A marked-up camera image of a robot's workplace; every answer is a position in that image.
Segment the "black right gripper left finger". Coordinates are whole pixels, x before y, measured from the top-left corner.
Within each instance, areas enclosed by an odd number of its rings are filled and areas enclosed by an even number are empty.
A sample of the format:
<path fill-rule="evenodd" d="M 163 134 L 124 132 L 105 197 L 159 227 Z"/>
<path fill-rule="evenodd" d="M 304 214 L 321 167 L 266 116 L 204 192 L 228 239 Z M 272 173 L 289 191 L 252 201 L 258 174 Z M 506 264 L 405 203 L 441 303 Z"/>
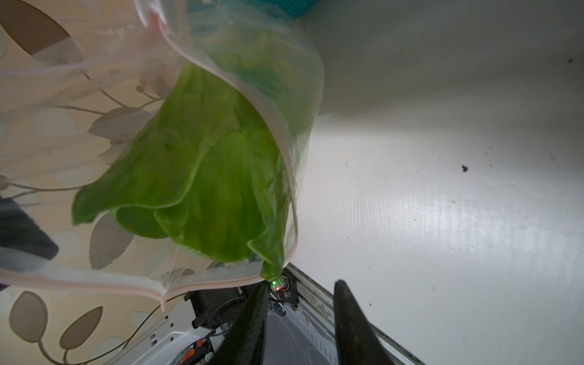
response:
<path fill-rule="evenodd" d="M 262 364 L 266 346 L 266 321 L 270 286 L 255 287 L 225 340 L 211 360 L 219 364 Z"/>

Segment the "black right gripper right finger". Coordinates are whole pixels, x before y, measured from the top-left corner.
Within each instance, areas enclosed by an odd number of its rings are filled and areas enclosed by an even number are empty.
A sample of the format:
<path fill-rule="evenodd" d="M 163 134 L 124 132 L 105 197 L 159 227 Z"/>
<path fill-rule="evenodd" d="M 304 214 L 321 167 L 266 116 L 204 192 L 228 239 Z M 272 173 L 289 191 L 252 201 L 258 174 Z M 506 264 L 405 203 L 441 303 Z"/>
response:
<path fill-rule="evenodd" d="M 335 343 L 340 364 L 394 365 L 347 283 L 338 280 L 334 295 Z"/>

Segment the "leafy green chinese cabbage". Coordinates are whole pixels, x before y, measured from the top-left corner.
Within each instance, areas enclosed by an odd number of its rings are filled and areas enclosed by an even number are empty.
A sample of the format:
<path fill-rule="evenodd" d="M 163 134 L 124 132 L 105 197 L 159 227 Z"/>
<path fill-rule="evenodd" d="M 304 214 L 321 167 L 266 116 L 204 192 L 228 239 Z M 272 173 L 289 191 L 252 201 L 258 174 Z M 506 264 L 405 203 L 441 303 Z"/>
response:
<path fill-rule="evenodd" d="M 71 208 L 75 225 L 112 212 L 141 237 L 169 238 L 218 262 L 256 255 L 261 276 L 284 266 L 292 201 L 289 172 L 298 162 L 322 100 L 324 70 L 302 36 L 276 30 L 213 33 L 206 55 L 276 108 L 287 130 L 270 125 L 233 85 L 186 62 L 157 114 Z"/>

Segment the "clear pink-dotted zipper bag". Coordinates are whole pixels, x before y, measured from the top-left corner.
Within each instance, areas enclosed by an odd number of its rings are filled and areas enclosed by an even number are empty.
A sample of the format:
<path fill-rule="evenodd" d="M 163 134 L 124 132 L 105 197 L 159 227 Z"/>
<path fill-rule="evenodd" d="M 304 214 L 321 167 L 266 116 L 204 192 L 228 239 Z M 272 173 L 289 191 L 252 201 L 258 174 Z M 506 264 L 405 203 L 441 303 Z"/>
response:
<path fill-rule="evenodd" d="M 3 1 L 1 283 L 276 281 L 324 66 L 311 1 Z"/>

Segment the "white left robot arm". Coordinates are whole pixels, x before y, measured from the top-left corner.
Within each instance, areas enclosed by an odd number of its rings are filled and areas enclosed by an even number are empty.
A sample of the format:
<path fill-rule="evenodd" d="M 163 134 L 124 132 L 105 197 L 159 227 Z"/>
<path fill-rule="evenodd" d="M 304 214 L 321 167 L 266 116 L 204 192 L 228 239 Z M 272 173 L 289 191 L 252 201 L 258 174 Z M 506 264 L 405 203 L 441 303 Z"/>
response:
<path fill-rule="evenodd" d="M 144 335 L 108 364 L 176 364 L 192 348 L 196 355 L 217 351 L 239 317 L 253 284 L 190 291 Z"/>

